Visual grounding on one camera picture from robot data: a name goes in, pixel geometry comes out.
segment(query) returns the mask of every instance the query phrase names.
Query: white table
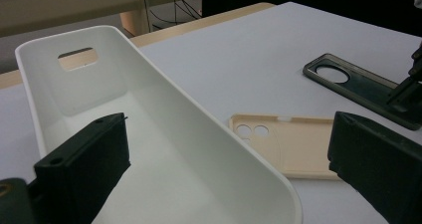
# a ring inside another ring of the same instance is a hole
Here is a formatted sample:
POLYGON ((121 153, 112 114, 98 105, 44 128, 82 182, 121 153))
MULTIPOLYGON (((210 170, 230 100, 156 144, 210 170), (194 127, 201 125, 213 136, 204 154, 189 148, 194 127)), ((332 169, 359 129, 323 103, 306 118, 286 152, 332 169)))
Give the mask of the white table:
MULTIPOLYGON (((342 111, 369 117, 422 143, 422 130, 408 130, 302 74, 305 64, 332 53, 399 83, 407 77, 410 56, 420 42, 418 37, 286 3, 139 50, 225 124, 236 112, 333 117, 342 111)), ((23 173, 31 180, 38 156, 23 86, 0 90, 0 97, 0 134, 6 133, 2 139, 13 144, 1 150, 10 153, 10 160, 0 178, 23 173), (21 152, 28 159, 14 160, 21 152)), ((305 224, 386 223, 347 183, 292 183, 302 200, 305 224)))

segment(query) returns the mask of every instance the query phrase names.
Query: cable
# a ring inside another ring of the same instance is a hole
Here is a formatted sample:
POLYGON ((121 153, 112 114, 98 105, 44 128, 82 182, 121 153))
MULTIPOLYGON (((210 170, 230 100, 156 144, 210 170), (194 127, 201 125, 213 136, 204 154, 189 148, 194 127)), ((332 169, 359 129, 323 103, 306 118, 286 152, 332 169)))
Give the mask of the cable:
POLYGON ((161 18, 159 18, 155 13, 153 13, 152 12, 152 10, 149 10, 149 12, 156 18, 156 19, 158 19, 158 20, 160 20, 160 21, 162 21, 162 22, 166 22, 166 23, 172 23, 172 24, 175 24, 176 22, 174 22, 174 21, 168 21, 168 20, 164 20, 164 19, 161 19, 161 18))
POLYGON ((192 18, 195 18, 195 19, 198 19, 196 16, 194 16, 193 14, 192 14, 192 12, 191 12, 191 10, 189 9, 189 7, 199 16, 199 18, 202 18, 202 16, 191 6, 191 5, 189 5, 189 3, 187 3, 185 0, 180 0, 182 3, 183 3, 183 5, 185 5, 185 7, 186 7, 186 9, 189 11, 189 12, 187 12, 187 11, 185 11, 183 8, 181 8, 178 4, 176 5, 176 6, 178 6, 182 11, 184 11, 186 14, 188 14, 188 15, 190 15, 192 18))
POLYGON ((176 0, 173 0, 174 3, 174 22, 176 22, 177 25, 177 7, 176 7, 176 0))
MULTIPOLYGON (((145 9, 148 9, 146 0, 143 0, 143 5, 145 6, 145 9)), ((148 13, 148 10, 146 10, 146 22, 148 23, 148 31, 151 32, 151 27, 149 25, 149 13, 148 13)))
POLYGON ((186 7, 186 9, 190 12, 190 9, 189 9, 189 7, 196 13, 196 15, 198 15, 200 18, 202 17, 199 13, 197 13, 196 12, 196 10, 192 7, 192 6, 190 6, 190 4, 189 3, 187 3, 186 2, 186 0, 182 0, 182 2, 183 2, 183 4, 185 5, 185 7, 186 7))
POLYGON ((152 24, 152 27, 154 27, 154 28, 156 28, 156 29, 158 29, 158 30, 162 30, 162 29, 164 29, 164 28, 162 28, 162 27, 158 27, 157 25, 155 25, 155 24, 152 24))

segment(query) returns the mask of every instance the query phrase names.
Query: tray handle hole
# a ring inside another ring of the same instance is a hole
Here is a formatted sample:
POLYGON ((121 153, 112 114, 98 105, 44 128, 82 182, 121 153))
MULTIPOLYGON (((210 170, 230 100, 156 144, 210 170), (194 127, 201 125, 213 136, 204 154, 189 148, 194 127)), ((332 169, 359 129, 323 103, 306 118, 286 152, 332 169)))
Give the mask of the tray handle hole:
POLYGON ((332 83, 345 83, 349 80, 347 72, 333 66, 319 66, 316 73, 332 83))
POLYGON ((87 47, 61 54, 57 59, 65 71, 71 71, 96 62, 99 56, 94 48, 87 47))

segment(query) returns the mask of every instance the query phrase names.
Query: white plastic tray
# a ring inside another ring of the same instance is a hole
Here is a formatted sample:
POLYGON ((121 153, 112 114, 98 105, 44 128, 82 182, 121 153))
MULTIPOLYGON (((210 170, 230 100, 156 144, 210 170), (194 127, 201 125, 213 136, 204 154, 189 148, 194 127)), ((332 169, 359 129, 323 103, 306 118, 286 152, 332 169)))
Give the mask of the white plastic tray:
POLYGON ((289 180, 118 29, 34 40, 18 47, 16 57, 42 155, 98 117, 128 117, 131 167, 94 223, 302 223, 289 180), (63 69, 59 55, 82 48, 93 48, 97 59, 63 69))

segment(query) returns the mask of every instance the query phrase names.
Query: beige phone case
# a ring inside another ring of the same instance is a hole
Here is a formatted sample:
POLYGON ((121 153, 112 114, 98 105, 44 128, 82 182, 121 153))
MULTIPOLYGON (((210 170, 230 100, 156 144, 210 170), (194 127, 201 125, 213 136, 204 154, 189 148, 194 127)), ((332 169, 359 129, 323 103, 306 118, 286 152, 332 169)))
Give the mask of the beige phone case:
POLYGON ((289 178, 339 179, 328 169, 332 118, 234 114, 229 126, 289 178))

